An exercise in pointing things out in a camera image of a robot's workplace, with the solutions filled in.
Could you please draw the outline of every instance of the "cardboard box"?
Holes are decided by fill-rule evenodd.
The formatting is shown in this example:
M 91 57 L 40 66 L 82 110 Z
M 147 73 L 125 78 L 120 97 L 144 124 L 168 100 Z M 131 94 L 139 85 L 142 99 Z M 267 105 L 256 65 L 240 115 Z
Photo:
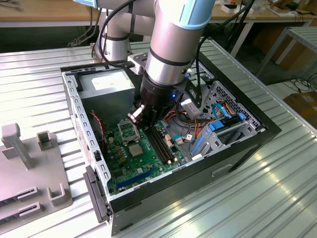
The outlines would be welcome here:
M 317 92 L 294 93 L 284 102 L 317 129 Z

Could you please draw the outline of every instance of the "motherboard chip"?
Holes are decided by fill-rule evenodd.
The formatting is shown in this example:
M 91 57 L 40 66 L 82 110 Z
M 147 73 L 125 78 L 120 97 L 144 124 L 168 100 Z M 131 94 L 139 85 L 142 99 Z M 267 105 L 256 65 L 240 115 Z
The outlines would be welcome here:
M 133 158 L 143 155 L 143 150 L 140 144 L 134 144 L 129 146 L 129 151 Z
M 118 178 L 120 176 L 123 176 L 123 172 L 121 170 L 119 170 L 119 171 L 114 172 L 113 175 L 115 178 Z

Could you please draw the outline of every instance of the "red wire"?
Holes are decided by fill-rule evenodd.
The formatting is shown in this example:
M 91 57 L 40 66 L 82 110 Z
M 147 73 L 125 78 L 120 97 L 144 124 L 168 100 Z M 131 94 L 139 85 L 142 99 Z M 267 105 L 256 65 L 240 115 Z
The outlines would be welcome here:
M 104 151 L 105 135 L 104 135 L 103 126 L 101 125 L 100 119 L 95 114 L 93 114 L 93 113 L 90 113 L 90 114 L 93 115 L 97 119 L 97 121 L 99 122 L 100 129 L 101 129 L 102 140 L 103 140 L 103 142 L 102 142 L 102 151 Z

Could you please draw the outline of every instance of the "wooden table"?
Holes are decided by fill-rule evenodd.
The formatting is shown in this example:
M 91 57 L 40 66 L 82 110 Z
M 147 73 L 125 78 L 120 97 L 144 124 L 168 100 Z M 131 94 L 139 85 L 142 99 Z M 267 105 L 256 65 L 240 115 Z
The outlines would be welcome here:
M 0 27 L 86 26 L 89 7 L 72 0 L 19 0 L 23 11 L 0 6 Z M 93 9 L 93 24 L 98 11 Z

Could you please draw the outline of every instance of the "workbench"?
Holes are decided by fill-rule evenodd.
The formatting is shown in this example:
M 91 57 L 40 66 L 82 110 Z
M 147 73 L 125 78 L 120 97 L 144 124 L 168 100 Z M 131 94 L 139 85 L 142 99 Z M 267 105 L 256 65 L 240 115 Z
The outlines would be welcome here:
M 149 43 L 133 43 L 133 53 Z M 274 96 L 216 42 L 201 51 L 282 132 L 242 167 L 122 231 L 117 237 L 316 237 L 317 131 Z M 0 55 L 0 123 L 16 122 L 22 139 L 57 135 L 73 204 L 19 227 L 11 237 L 107 237 L 97 222 L 83 173 L 85 160 L 70 120 L 60 67 L 91 63 L 91 48 Z

